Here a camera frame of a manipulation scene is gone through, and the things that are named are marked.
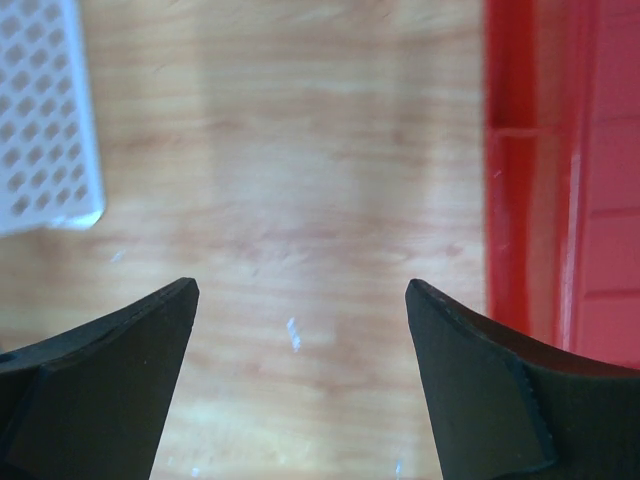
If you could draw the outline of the white perforated basket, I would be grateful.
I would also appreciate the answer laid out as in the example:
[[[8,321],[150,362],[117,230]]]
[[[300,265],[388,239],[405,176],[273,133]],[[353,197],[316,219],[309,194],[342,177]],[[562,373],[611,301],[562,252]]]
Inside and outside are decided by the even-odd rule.
[[[106,208],[76,1],[1,4],[1,233],[85,230]]]

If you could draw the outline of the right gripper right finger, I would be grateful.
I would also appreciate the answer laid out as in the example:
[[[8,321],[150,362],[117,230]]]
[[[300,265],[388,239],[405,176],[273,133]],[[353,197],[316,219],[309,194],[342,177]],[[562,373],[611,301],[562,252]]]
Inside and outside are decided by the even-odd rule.
[[[635,479],[639,373],[582,357],[465,307],[405,293],[446,479]]]

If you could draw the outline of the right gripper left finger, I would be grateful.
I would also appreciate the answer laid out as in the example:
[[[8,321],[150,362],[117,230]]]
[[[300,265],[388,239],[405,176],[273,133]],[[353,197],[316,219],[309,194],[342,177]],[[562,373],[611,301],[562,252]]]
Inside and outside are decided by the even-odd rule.
[[[4,479],[147,479],[199,300],[180,278],[1,355]]]

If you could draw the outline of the large red plastic bin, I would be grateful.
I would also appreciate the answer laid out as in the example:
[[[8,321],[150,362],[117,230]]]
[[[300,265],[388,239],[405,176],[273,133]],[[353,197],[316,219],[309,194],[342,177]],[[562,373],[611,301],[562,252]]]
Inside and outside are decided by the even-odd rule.
[[[639,364],[639,5],[485,5],[490,316]]]

